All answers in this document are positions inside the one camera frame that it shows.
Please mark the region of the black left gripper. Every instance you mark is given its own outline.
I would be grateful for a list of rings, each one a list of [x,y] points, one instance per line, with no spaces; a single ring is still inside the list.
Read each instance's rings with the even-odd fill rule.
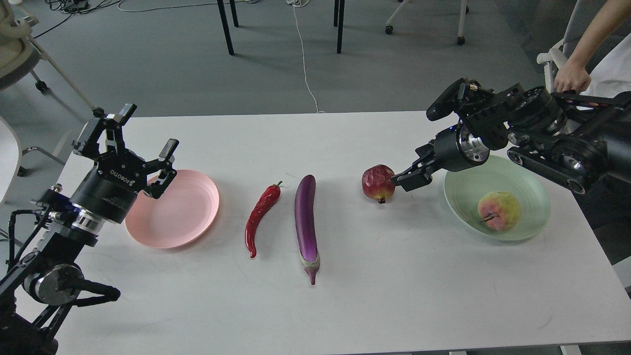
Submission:
[[[131,209],[140,185],[146,182],[144,195],[158,199],[177,174],[173,167],[174,152],[179,145],[177,139],[169,139],[158,159],[146,164],[143,158],[126,149],[122,128],[136,109],[136,104],[126,104],[118,114],[93,117],[79,138],[72,142],[74,154],[96,161],[70,201],[117,224],[124,220]],[[144,179],[140,178],[142,168]],[[158,173],[158,177],[149,183],[148,176],[152,173]]]

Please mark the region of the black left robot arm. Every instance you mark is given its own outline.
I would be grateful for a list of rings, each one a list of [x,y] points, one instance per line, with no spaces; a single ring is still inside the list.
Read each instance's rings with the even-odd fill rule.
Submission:
[[[117,301],[120,291],[89,281],[76,258],[94,246],[103,224],[120,224],[138,195],[158,199],[176,177],[169,139],[155,160],[146,161],[125,146],[122,129],[136,110],[126,104],[119,114],[92,118],[79,139],[76,155],[93,160],[93,167],[72,196],[59,185],[36,200],[30,214],[33,232],[19,250],[14,248],[14,211],[7,238],[7,273],[1,281],[0,345],[3,355],[54,355],[56,333],[74,307]]]

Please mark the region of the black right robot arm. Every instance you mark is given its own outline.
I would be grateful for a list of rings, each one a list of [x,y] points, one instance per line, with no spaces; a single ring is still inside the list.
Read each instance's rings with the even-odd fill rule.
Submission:
[[[454,113],[458,122],[417,148],[417,160],[391,180],[412,191],[437,170],[475,168],[505,149],[515,164],[577,195],[606,176],[629,182],[630,103],[629,92],[602,98],[519,84],[495,92],[461,78],[426,111],[430,121]]]

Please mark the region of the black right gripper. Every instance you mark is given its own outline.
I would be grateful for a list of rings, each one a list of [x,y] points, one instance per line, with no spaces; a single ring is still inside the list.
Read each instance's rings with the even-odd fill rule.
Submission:
[[[432,183],[435,171],[459,172],[487,162],[491,150],[482,139],[474,137],[466,126],[451,126],[436,134],[435,139],[415,150],[419,158],[403,172],[393,175],[393,184],[403,184],[410,192]]]

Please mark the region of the person's forearm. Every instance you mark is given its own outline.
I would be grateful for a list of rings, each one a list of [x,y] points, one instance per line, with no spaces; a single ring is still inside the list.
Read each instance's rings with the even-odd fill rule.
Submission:
[[[598,47],[629,18],[630,13],[629,0],[607,0],[588,25],[566,65],[585,68]]]

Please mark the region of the person's hand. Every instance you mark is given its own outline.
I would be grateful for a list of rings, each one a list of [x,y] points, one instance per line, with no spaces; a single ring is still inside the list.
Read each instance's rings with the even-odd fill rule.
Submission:
[[[559,93],[575,91],[579,94],[587,90],[591,81],[584,64],[568,61],[558,70],[553,87]]]

